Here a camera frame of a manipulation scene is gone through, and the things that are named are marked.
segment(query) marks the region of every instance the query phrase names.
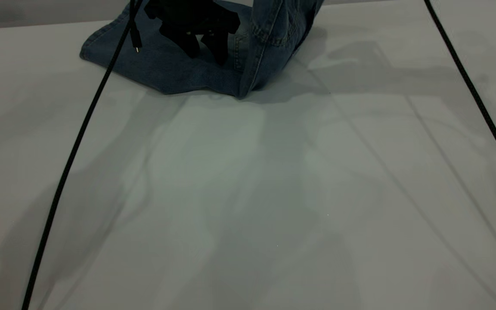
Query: white table surface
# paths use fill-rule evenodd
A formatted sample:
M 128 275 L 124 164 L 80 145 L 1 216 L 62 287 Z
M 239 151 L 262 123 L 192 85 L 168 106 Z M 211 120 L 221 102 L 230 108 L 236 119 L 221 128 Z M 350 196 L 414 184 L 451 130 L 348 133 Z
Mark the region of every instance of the white table surface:
M 496 120 L 496 33 L 461 6 L 440 17 Z M 103 24 L 0 29 L 0 310 L 22 301 Z M 496 144 L 421 1 L 328 6 L 242 101 L 113 75 L 72 170 L 32 309 L 496 309 Z

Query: blue denim jeans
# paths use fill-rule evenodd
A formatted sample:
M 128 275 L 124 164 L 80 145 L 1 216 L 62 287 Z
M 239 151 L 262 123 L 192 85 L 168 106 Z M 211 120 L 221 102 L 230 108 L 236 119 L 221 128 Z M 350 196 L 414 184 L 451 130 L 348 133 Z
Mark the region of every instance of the blue denim jeans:
M 127 39 L 114 71 L 164 94 L 210 88 L 243 98 L 281 72 L 307 36 L 323 0 L 254 0 L 253 8 L 216 2 L 237 12 L 241 22 L 236 34 L 229 35 L 229 57 L 224 65 L 218 65 L 203 44 L 200 55 L 189 58 L 159 33 L 160 20 L 149 19 L 140 10 L 136 24 L 143 49 L 136 53 Z M 85 41 L 80 57 L 106 67 L 128 16 L 129 6 L 126 6 L 116 20 Z

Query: black cable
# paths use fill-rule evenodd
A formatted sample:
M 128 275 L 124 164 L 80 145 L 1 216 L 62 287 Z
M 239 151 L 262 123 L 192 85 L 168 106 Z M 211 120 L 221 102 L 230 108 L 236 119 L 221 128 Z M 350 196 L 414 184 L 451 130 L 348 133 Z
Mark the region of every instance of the black cable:
M 435 26 L 437 27 L 437 30 L 439 30 L 439 33 L 441 34 L 441 37 L 443 38 L 443 41 L 445 42 L 445 45 L 447 45 L 447 49 L 449 50 L 449 53 L 451 53 L 451 57 L 453 58 L 453 61 L 455 62 L 455 65 L 459 69 L 459 72 L 464 79 L 464 82 L 466 83 L 466 86 L 468 87 L 468 90 L 472 94 L 472 97 L 474 97 L 474 101 L 478 105 L 478 108 L 480 109 L 480 112 L 482 113 L 482 116 L 484 117 L 484 120 L 486 121 L 491 133 L 493 134 L 493 137 L 495 138 L 496 141 L 496 126 L 493 120 L 491 119 L 491 116 L 489 112 L 486 109 L 486 106 L 484 105 L 484 101 L 480 97 L 480 94 L 476 90 L 476 87 L 474 86 L 474 83 L 470 79 L 470 76 L 468 76 L 468 73 L 466 72 L 466 69 L 464 68 L 464 65 L 462 65 L 462 61 L 460 60 L 459 56 L 456 53 L 455 47 L 453 47 L 453 44 L 451 43 L 451 40 L 449 39 L 449 36 L 447 36 L 447 33 L 445 32 L 445 29 L 443 28 L 443 25 L 441 24 L 441 21 L 439 21 L 439 18 L 437 17 L 437 14 L 435 13 L 434 7 L 431 5 L 430 0 L 424 0 L 426 7 L 428 8 L 428 11 L 431 15 L 431 19 L 434 20 Z
M 85 118 L 83 120 L 83 123 L 81 124 L 81 128 L 77 134 L 76 140 L 74 142 L 74 146 L 72 147 L 72 150 L 70 152 L 70 155 L 68 157 L 68 160 L 65 165 L 65 170 L 62 172 L 61 179 L 59 181 L 59 184 L 57 185 L 57 191 L 55 192 L 55 196 L 53 197 L 53 202 L 51 204 L 51 208 L 49 209 L 49 215 L 47 216 L 47 221 L 45 222 L 45 227 L 43 228 L 43 234 L 41 235 L 41 240 L 39 243 L 39 247 L 37 248 L 37 253 L 36 257 L 34 259 L 34 264 L 32 266 L 32 271 L 30 273 L 30 279 L 28 280 L 28 286 L 26 286 L 26 293 L 24 295 L 24 300 L 22 302 L 22 310 L 28 310 L 30 307 L 30 301 L 32 298 L 32 294 L 34 292 L 34 286 L 36 284 L 36 278 L 37 278 L 37 273 L 39 272 L 40 266 L 41 266 L 41 260 L 43 259 L 43 252 L 45 251 L 45 247 L 47 246 L 47 240 L 49 239 L 49 233 L 51 232 L 51 226 L 53 225 L 53 220 L 55 219 L 55 213 L 57 212 L 57 206 L 59 205 L 59 199 L 61 198 L 61 194 L 63 189 L 65 188 L 65 183 L 66 179 L 68 178 L 68 175 L 70 173 L 70 169 L 72 167 L 72 164 L 74 163 L 75 156 L 78 152 L 81 139 L 83 138 L 85 134 L 85 130 L 87 129 L 87 125 L 89 125 L 89 120 L 91 119 L 91 116 L 93 114 L 93 111 L 95 110 L 95 106 L 97 105 L 97 102 L 102 94 L 102 90 L 105 88 L 106 82 L 108 81 L 108 78 L 110 77 L 110 73 L 112 73 L 112 69 L 114 68 L 114 65 L 116 64 L 116 61 L 118 60 L 118 55 L 120 54 L 120 51 L 122 50 L 122 46 L 124 45 L 124 42 L 126 41 L 126 37 L 130 29 L 134 26 L 134 18 L 137 13 L 137 11 L 140 8 L 141 3 L 143 2 L 142 0 L 138 0 L 136 5 L 134 4 L 135 0 L 130 0 L 130 20 L 126 25 L 126 29 L 124 29 L 124 33 L 122 34 L 122 37 L 120 38 L 120 41 L 118 42 L 118 46 L 116 47 L 116 51 L 114 51 L 114 55 L 112 56 L 112 59 L 110 60 L 110 63 L 108 64 L 108 68 L 106 69 L 105 75 L 102 78 L 101 83 L 99 84 L 99 88 L 97 89 L 97 92 L 95 93 L 95 97 L 93 98 L 93 101 L 91 102 L 91 105 L 89 106 L 89 109 L 87 110 L 87 114 L 85 115 Z

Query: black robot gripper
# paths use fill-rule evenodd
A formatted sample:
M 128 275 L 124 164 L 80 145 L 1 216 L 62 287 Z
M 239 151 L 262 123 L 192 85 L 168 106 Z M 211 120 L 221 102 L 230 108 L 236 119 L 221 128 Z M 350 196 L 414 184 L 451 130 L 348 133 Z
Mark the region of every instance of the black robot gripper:
M 227 39 L 236 33 L 240 19 L 236 12 L 212 0 L 150 0 L 144 8 L 150 19 L 162 21 L 160 34 L 177 44 L 189 57 L 200 53 L 196 35 L 223 65 L 227 60 Z

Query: jeans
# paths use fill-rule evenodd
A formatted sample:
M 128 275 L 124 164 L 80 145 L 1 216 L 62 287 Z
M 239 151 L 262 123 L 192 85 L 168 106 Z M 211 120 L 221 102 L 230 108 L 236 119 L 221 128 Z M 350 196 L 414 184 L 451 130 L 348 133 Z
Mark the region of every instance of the jeans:
M 149 19 L 139 10 L 136 24 L 143 49 L 137 53 L 128 45 L 130 39 L 126 39 L 114 71 L 164 94 L 210 88 L 244 98 L 281 72 L 309 33 L 323 0 L 254 0 L 253 8 L 216 2 L 237 12 L 241 23 L 236 34 L 229 35 L 229 57 L 224 65 L 218 65 L 203 44 L 200 55 L 189 58 L 159 33 L 160 20 Z M 116 20 L 85 41 L 80 57 L 106 67 L 128 16 L 129 6 L 126 6 Z

